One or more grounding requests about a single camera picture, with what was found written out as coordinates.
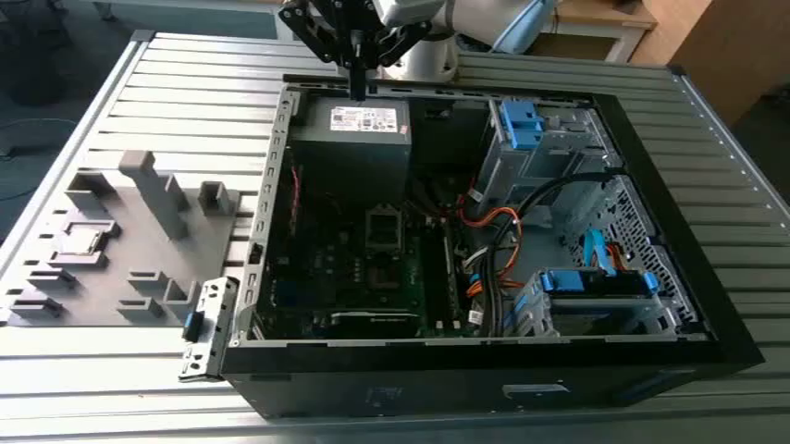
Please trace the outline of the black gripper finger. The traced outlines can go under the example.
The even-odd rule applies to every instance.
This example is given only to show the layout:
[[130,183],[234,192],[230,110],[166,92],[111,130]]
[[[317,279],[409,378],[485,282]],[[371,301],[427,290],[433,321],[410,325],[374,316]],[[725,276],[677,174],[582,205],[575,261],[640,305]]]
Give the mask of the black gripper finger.
[[429,20],[390,30],[381,27],[358,32],[358,99],[365,100],[369,91],[369,72],[390,67],[427,36],[433,24]]
[[285,3],[278,17],[293,33],[302,40],[323,63],[335,63],[345,70],[349,81],[349,94],[353,100],[359,99],[359,69],[354,65],[354,55],[349,41],[350,33],[341,36],[326,29],[309,12],[309,3]]

